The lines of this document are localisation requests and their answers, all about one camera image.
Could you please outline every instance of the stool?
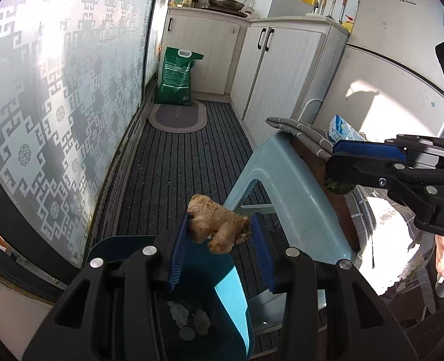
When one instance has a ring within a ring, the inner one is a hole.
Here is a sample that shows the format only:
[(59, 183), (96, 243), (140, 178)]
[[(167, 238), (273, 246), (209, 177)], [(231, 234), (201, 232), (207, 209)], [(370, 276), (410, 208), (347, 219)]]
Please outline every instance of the stool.
[[(278, 132), (254, 150), (228, 195), (224, 206), (242, 215), (276, 213), (290, 246), (313, 260), (334, 264), (354, 260), (339, 225), (337, 214), (314, 175), (290, 145), (293, 136)], [(271, 203), (242, 205), (257, 182)], [(319, 309), (325, 306), (324, 291), (318, 291)], [(266, 290), (248, 302), (254, 334), (281, 327), (285, 295)]]

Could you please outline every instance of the frying pan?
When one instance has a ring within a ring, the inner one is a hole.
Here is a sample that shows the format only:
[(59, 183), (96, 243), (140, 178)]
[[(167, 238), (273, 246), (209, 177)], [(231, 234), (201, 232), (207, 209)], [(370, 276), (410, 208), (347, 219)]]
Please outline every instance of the frying pan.
[(235, 0), (208, 0), (212, 7), (231, 9), (233, 11), (240, 11), (244, 5)]

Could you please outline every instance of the refrigerator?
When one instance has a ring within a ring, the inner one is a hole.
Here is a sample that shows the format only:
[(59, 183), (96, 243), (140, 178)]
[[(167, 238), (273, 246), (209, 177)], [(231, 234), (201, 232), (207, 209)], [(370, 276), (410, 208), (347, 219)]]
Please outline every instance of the refrigerator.
[(444, 42), (439, 0), (360, 0), (341, 63), (314, 121), (339, 114), (383, 142), (396, 134), (444, 135)]

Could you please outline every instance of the floor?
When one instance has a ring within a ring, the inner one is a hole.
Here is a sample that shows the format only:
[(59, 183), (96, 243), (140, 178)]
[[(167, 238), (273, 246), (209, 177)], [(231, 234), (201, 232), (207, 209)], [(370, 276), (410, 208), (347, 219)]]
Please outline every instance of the floor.
[[(117, 235), (155, 235), (178, 227), (196, 193), (223, 203), (247, 163), (252, 149), (230, 104), (205, 101), (207, 126), (194, 133), (166, 133), (146, 124), (122, 204)], [(262, 186), (247, 204), (269, 203)], [(266, 215), (272, 231), (282, 232), (276, 215)], [(250, 243), (231, 253), (247, 299), (266, 289)], [(278, 346), (279, 332), (259, 335), (255, 352)]]

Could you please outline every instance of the cooking utensil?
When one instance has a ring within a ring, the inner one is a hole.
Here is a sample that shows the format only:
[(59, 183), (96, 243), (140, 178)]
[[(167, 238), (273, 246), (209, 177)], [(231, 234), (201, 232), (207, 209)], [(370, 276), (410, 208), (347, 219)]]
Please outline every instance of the cooking utensil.
[(341, 15), (339, 17), (339, 24), (342, 24), (342, 18), (344, 17), (344, 11), (346, 10), (347, 0), (342, 0)]
[(329, 10), (329, 14), (326, 16), (326, 17), (328, 17), (329, 19), (332, 19), (332, 14), (333, 14), (333, 12), (334, 12), (334, 6), (336, 5), (336, 1), (337, 1), (337, 0), (332, 0), (331, 9)]
[(325, 5), (327, 4), (327, 0), (322, 0), (322, 4), (321, 4), (321, 12), (320, 15), (323, 16), (324, 15), (324, 10), (325, 10)]
[(235, 0), (208, 0), (212, 7), (226, 8), (232, 11), (240, 11), (244, 5)]

